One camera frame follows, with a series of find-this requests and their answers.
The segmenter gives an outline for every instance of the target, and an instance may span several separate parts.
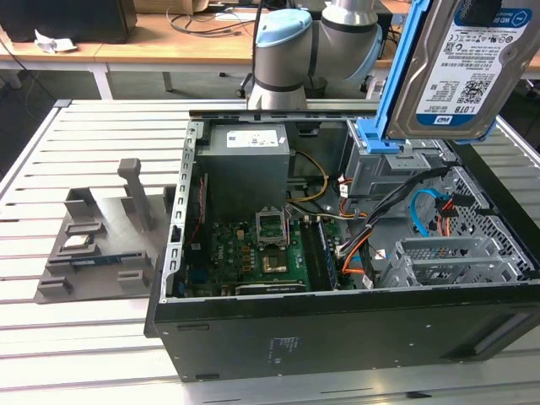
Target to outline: floor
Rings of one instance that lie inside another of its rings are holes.
[[[94,78],[83,72],[33,72],[57,99],[99,99]],[[0,79],[0,177],[17,159],[21,150],[54,104],[46,92],[25,74],[19,73],[23,87],[3,86]],[[172,73],[173,92],[164,90],[161,73],[113,73],[117,99],[234,99],[242,75],[215,73]],[[524,86],[518,86],[501,114],[536,148],[540,145],[540,99],[530,100]],[[343,81],[330,82],[327,98],[362,98],[355,86]]]

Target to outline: aluminum profile table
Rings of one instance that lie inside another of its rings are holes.
[[[233,100],[57,104],[0,184],[0,403],[524,403],[540,397],[540,330],[485,363],[404,367],[243,381],[180,383],[159,339],[143,336],[148,301],[33,304],[70,186],[123,196],[117,161],[143,161],[148,193],[174,183],[192,109]],[[317,108],[375,111],[369,102]],[[540,225],[540,158],[502,120],[475,147]],[[369,331],[359,344],[369,341]],[[422,396],[432,396],[429,402]]]

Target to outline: yellow cable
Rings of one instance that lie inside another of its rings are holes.
[[[308,154],[306,154],[304,152],[300,152],[299,150],[297,150],[296,153],[301,154],[306,159],[308,159],[313,165],[315,165],[317,167],[317,169],[319,169],[319,171],[321,172],[322,177],[324,178],[324,184],[322,185],[322,189],[317,194],[314,194],[314,195],[308,196],[308,197],[289,198],[289,199],[287,199],[288,203],[306,203],[308,201],[317,199],[318,197],[320,197],[321,195],[323,195],[327,191],[327,188],[328,188],[328,176],[325,173],[324,169],[322,169],[322,166],[319,165],[315,161],[315,159],[313,159],[311,156],[309,156]]]

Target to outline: open computer tower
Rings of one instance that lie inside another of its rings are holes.
[[[484,360],[539,323],[540,233],[474,149],[369,154],[349,118],[193,115],[146,325],[182,381]]]

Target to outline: blue cable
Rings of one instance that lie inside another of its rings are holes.
[[[422,190],[418,190],[416,193],[414,193],[413,199],[411,200],[411,218],[413,219],[413,224],[416,225],[418,228],[418,231],[424,238],[429,237],[429,232],[426,230],[426,228],[422,225],[420,222],[420,218],[418,214],[416,213],[416,200],[418,199],[420,194],[429,194],[433,198],[442,198],[443,200],[449,200],[450,196],[446,196],[444,194],[440,194],[437,190],[434,188],[424,188]]]

